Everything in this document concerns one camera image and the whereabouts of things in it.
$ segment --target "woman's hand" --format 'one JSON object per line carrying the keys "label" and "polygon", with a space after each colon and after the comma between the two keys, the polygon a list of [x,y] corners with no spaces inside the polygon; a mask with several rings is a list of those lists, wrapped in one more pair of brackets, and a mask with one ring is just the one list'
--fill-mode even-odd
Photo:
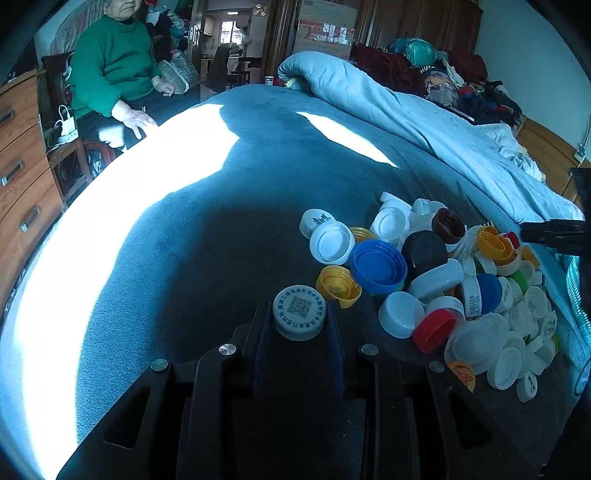
{"label": "woman's hand", "polygon": [[146,136],[152,134],[154,130],[158,128],[158,124],[152,117],[150,117],[146,112],[141,112],[139,110],[129,109],[129,111],[121,119],[121,122],[123,122],[127,128],[130,128],[134,131],[134,134],[138,140],[142,139],[142,135],[139,133],[140,128],[144,131]]}
{"label": "woman's hand", "polygon": [[162,82],[156,86],[156,91],[162,93],[165,97],[174,95],[174,85],[168,82]]}

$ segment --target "wooden dresser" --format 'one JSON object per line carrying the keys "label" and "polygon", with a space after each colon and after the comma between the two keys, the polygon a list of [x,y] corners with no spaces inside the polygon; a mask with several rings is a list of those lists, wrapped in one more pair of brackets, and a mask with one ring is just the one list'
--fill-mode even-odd
{"label": "wooden dresser", "polygon": [[0,87],[0,316],[39,240],[64,208],[47,161],[37,71]]}

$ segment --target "red bottle cap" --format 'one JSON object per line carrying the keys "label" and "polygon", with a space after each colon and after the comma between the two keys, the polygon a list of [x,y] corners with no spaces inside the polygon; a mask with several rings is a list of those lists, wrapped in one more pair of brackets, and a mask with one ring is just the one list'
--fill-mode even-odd
{"label": "red bottle cap", "polygon": [[507,232],[503,233],[505,238],[511,240],[511,244],[513,244],[513,248],[516,250],[519,248],[519,239],[517,238],[517,234],[515,232]]}
{"label": "red bottle cap", "polygon": [[455,317],[447,310],[431,312],[414,329],[413,341],[423,353],[430,353],[441,345],[456,326]]}

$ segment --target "white wall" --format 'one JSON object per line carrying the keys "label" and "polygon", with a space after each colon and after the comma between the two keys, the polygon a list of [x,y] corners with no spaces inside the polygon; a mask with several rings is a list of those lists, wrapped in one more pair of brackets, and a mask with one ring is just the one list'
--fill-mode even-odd
{"label": "white wall", "polygon": [[577,147],[591,113],[591,82],[554,27],[525,0],[481,0],[476,54],[524,115]]}
{"label": "white wall", "polygon": [[85,1],[86,0],[70,0],[37,31],[34,40],[39,65],[41,65],[41,57],[48,55],[49,46],[56,37],[57,29],[60,27],[61,23],[76,7],[83,4]]}

